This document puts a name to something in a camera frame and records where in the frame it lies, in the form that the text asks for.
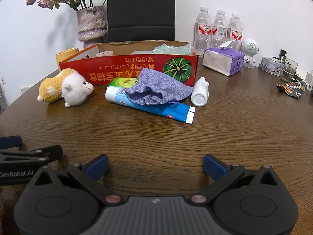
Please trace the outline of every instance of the plush sheep toy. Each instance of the plush sheep toy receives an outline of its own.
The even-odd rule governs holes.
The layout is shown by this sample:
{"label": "plush sheep toy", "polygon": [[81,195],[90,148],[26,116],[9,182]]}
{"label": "plush sheep toy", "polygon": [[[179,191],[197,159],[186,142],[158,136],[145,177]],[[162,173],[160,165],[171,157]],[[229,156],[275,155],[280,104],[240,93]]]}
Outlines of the plush sheep toy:
{"label": "plush sheep toy", "polygon": [[65,107],[82,104],[94,87],[86,82],[85,78],[79,73],[72,73],[62,82],[62,97],[65,100]]}
{"label": "plush sheep toy", "polygon": [[70,74],[77,71],[73,69],[64,69],[53,78],[46,78],[39,87],[38,101],[55,102],[61,99],[61,85],[63,80]]}

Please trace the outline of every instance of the toy ear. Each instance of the toy ear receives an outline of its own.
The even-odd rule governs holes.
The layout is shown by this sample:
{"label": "toy ear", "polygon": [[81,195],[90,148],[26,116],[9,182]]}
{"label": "toy ear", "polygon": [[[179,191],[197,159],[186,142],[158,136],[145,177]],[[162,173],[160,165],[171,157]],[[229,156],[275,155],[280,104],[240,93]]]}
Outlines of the toy ear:
{"label": "toy ear", "polygon": [[65,84],[64,86],[64,89],[70,91],[72,89],[72,86],[70,84]]}

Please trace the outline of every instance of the gray ribbed panel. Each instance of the gray ribbed panel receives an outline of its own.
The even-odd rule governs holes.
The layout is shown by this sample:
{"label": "gray ribbed panel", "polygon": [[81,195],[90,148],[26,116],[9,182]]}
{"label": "gray ribbed panel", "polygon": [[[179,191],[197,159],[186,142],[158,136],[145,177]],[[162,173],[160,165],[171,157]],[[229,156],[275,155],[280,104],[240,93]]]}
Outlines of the gray ribbed panel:
{"label": "gray ribbed panel", "polygon": [[108,207],[81,235],[230,235],[204,207],[188,205],[181,196],[130,197],[118,207]]}

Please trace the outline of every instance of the yellow plush toy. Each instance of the yellow plush toy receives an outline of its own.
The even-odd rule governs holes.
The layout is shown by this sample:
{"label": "yellow plush toy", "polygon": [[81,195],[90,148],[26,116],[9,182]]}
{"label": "yellow plush toy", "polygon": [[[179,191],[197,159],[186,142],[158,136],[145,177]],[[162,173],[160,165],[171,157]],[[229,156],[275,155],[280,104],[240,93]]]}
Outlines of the yellow plush toy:
{"label": "yellow plush toy", "polygon": [[61,86],[63,80],[70,74],[77,72],[74,69],[63,69],[53,78],[47,78],[39,87],[38,101],[54,102],[61,99]]}

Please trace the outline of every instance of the green pumpkin picture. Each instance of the green pumpkin picture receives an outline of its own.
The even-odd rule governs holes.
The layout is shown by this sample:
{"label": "green pumpkin picture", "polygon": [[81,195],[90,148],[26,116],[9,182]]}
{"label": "green pumpkin picture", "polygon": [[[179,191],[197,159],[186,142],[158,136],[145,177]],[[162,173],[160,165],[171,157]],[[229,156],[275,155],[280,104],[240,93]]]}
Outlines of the green pumpkin picture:
{"label": "green pumpkin picture", "polygon": [[183,57],[176,57],[167,61],[163,73],[185,83],[191,77],[192,64]]}

